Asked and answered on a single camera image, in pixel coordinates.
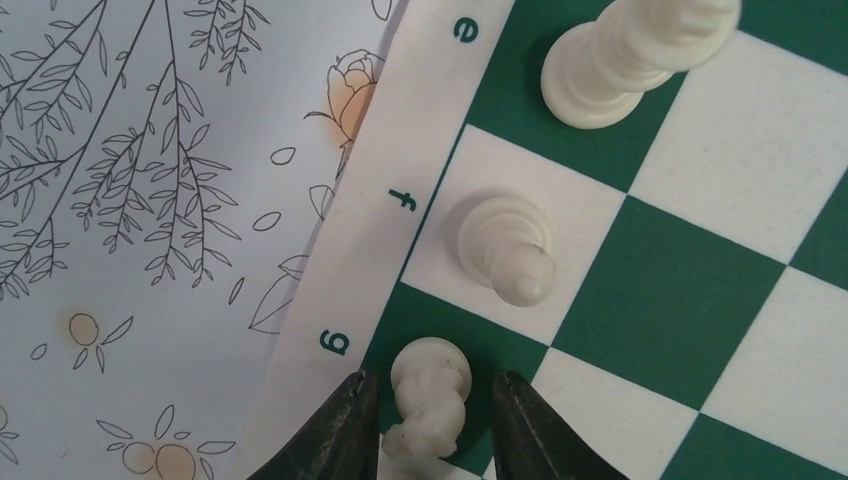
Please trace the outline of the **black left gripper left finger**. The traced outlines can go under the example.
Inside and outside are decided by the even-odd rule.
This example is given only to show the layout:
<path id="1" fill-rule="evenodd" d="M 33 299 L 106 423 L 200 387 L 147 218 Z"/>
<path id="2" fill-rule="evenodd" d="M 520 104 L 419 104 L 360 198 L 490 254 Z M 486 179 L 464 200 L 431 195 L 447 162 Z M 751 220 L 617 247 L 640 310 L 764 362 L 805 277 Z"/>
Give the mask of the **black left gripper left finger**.
<path id="1" fill-rule="evenodd" d="M 375 480 L 379 451 L 379 388 L 374 372 L 350 374 L 264 465 L 255 480 Z"/>

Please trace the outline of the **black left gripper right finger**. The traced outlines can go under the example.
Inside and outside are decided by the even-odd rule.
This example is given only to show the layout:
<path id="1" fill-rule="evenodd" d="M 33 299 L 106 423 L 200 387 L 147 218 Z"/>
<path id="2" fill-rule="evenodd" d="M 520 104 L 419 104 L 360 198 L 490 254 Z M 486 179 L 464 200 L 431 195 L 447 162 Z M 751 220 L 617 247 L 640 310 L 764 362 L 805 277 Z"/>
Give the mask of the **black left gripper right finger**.
<path id="1" fill-rule="evenodd" d="M 492 383 L 492 442 L 498 479 L 624 479 L 517 371 Z"/>

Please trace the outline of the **white chess knight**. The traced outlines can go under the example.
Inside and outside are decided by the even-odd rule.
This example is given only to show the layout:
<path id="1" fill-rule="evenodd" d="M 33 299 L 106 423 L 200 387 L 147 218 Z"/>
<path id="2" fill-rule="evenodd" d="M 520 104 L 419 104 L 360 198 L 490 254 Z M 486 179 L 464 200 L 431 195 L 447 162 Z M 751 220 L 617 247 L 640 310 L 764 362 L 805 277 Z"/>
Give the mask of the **white chess knight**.
<path id="1" fill-rule="evenodd" d="M 453 455 L 473 383 L 464 353 L 440 337 L 416 339 L 393 360 L 390 382 L 402 421 L 384 434 L 384 453 L 396 459 Z"/>

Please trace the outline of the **white chess bishop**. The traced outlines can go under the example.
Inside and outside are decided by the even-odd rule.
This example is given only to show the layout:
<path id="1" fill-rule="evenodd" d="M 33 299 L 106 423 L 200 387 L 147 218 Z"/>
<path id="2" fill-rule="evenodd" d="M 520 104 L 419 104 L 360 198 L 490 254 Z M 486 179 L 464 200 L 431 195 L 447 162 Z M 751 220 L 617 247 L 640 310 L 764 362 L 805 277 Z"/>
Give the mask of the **white chess bishop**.
<path id="1" fill-rule="evenodd" d="M 463 269 L 504 302 L 532 307 L 556 280 L 551 224 L 533 203 L 514 196 L 489 198 L 462 220 L 457 254 Z"/>

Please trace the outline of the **white chess king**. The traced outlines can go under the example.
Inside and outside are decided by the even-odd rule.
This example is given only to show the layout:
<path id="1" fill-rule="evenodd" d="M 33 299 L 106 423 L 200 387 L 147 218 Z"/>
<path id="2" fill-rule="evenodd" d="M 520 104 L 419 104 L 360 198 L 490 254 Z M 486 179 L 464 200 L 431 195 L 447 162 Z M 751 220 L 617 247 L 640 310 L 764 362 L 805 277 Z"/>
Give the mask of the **white chess king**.
<path id="1" fill-rule="evenodd" d="M 548 110 L 578 129 L 630 115 L 643 95 L 711 60 L 737 30 L 739 1 L 614 1 L 549 48 L 540 87 Z"/>

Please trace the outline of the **green white chess board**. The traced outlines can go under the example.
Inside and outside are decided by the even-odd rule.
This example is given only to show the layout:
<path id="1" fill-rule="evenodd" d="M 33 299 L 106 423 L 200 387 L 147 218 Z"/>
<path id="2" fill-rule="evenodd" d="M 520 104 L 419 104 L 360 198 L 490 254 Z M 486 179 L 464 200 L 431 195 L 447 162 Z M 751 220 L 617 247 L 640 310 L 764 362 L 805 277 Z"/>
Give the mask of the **green white chess board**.
<path id="1" fill-rule="evenodd" d="M 232 468 L 244 478 L 352 371 L 380 427 L 408 343 L 473 385 L 427 477 L 492 478 L 491 382 L 522 373 L 632 479 L 847 475 L 847 5 L 746 1 L 706 65 L 621 123 L 545 107 L 548 49 L 601 1 L 413 1 L 288 306 Z M 550 296 L 517 307 L 457 254 L 479 203 L 552 229 Z"/>

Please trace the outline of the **floral patterned table mat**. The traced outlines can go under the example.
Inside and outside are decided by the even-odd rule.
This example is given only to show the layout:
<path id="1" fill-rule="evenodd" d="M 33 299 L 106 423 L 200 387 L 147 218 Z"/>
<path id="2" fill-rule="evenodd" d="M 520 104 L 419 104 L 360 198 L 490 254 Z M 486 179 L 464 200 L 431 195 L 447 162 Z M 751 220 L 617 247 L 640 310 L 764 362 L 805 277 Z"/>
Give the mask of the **floral patterned table mat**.
<path id="1" fill-rule="evenodd" d="M 1 475 L 227 479 L 402 1 L 1 5 Z"/>

